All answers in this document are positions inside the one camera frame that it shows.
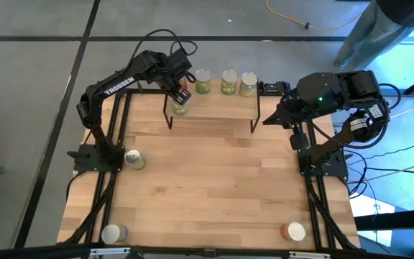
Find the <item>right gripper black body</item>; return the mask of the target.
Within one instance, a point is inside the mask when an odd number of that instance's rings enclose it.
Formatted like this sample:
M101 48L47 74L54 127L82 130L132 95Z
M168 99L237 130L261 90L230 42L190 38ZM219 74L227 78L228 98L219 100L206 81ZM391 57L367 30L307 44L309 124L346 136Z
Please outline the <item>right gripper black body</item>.
M280 118L285 124L296 124L315 118L315 101L283 96L280 100Z

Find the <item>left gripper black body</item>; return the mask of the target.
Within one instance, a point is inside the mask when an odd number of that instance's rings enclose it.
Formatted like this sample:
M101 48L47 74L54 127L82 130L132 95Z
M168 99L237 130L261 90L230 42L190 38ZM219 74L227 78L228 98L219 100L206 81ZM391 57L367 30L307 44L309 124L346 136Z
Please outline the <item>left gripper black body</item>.
M186 77L188 70L192 67L188 55L181 49L169 54L163 63L168 69L164 82L166 83L165 92L167 94L181 94L182 90L187 90L186 83L180 81Z

